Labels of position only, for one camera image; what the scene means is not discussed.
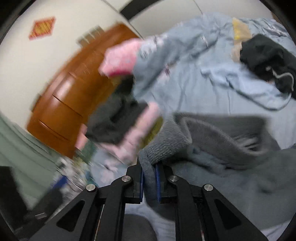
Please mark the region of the brown wooden headboard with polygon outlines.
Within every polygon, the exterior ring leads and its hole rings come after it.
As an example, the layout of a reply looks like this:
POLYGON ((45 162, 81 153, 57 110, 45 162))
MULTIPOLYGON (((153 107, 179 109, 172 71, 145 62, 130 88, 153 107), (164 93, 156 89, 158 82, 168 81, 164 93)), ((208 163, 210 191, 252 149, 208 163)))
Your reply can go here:
POLYGON ((43 144, 72 158, 81 126, 115 89, 115 84, 98 69, 110 47, 136 34, 117 23, 82 47, 56 73, 37 100, 27 130, 43 144))

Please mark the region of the white wardrobe with black stripe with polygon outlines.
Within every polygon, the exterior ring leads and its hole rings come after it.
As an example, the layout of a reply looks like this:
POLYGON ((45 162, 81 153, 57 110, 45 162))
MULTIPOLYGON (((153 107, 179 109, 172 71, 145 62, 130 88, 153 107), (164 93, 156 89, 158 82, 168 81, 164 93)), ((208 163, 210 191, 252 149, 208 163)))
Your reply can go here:
POLYGON ((207 13, 235 18, 267 18, 272 13, 261 1, 104 1, 141 37, 160 34, 174 25, 207 13))

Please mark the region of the pink fluffy pillow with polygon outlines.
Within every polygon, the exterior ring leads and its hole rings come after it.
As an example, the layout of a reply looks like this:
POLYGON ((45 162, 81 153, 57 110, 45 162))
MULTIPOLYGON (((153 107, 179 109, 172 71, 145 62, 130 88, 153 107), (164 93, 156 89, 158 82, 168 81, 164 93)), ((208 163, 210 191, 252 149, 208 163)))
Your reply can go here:
POLYGON ((99 73, 107 77, 131 75, 143 42, 142 39, 133 38, 108 48, 99 66, 99 73))

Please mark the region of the grey wall switch panel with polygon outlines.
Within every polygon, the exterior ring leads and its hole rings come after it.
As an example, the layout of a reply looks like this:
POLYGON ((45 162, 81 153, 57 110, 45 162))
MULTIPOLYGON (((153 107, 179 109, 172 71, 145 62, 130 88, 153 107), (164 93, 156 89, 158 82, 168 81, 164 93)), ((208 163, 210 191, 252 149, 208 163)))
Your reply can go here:
POLYGON ((81 47, 85 47, 95 41, 99 36, 104 33, 103 28, 100 26, 95 26, 94 28, 90 29, 88 32, 84 33, 81 37, 79 37, 76 43, 81 47))

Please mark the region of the light blue shirt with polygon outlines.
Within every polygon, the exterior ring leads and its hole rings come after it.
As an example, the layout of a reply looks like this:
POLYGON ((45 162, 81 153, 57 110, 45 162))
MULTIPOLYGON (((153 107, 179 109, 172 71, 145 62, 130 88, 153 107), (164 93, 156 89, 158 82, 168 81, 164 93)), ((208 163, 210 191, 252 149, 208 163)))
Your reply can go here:
POLYGON ((203 65, 200 71, 213 84, 231 88, 265 109, 283 109, 292 97, 291 94, 280 92, 274 84, 259 79, 240 63, 203 65))

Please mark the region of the blue floral bed duvet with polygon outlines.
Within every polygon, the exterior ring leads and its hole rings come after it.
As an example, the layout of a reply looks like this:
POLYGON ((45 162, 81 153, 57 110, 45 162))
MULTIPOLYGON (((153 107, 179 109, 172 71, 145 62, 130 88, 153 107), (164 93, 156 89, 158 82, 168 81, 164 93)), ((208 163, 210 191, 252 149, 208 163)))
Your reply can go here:
POLYGON ((107 76, 132 77, 89 118, 86 136, 111 166, 139 161, 149 219, 173 240, 157 173, 214 186, 266 240, 295 214, 295 44, 274 20, 206 14, 108 48, 107 76))

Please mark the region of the red diamond wall decoration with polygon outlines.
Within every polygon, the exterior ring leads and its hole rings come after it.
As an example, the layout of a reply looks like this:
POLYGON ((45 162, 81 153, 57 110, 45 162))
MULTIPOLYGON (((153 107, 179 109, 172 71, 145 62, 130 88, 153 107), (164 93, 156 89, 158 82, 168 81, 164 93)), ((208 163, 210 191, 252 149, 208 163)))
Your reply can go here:
POLYGON ((34 21, 33 27, 29 33, 29 40, 52 35, 55 22, 56 18, 54 16, 34 21))

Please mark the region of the black fleece hoodie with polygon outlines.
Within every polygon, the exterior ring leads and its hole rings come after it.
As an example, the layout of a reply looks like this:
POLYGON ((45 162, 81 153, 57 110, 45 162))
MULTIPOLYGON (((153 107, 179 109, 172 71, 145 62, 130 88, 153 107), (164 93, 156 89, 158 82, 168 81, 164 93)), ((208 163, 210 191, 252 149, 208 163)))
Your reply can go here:
POLYGON ((242 42, 240 61, 264 81, 273 81, 284 94, 295 98, 295 56, 282 45, 258 34, 242 42))

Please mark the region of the yellow beige garment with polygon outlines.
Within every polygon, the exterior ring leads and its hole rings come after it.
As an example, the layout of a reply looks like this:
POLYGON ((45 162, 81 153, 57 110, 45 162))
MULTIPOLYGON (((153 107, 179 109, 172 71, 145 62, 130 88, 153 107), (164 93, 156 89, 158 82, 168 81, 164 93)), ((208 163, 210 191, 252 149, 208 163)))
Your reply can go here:
POLYGON ((251 39, 252 34, 248 25, 237 18, 232 19, 232 25, 234 31, 234 46, 231 50, 231 58, 234 62, 239 62, 242 42, 251 39))

